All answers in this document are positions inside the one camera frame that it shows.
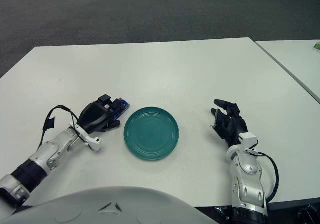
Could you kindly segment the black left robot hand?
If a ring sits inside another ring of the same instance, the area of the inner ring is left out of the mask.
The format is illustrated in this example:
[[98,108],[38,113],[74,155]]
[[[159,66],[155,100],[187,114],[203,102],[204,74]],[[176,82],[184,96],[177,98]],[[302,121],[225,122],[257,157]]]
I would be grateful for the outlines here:
[[99,151],[102,139],[92,138],[94,132],[105,132],[120,126],[119,117],[126,111],[127,103],[122,98],[111,100],[107,94],[89,103],[81,112],[76,123],[70,123],[78,136],[92,151]]

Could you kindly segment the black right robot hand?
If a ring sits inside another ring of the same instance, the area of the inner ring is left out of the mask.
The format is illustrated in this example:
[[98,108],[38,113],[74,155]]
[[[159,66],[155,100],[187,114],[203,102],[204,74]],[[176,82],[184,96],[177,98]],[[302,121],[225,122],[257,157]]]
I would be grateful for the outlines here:
[[222,113],[219,108],[211,108],[215,120],[212,128],[221,139],[228,143],[229,147],[240,144],[240,134],[248,133],[248,127],[245,120],[240,116],[238,105],[221,99],[214,99],[214,103],[226,110],[227,113]]

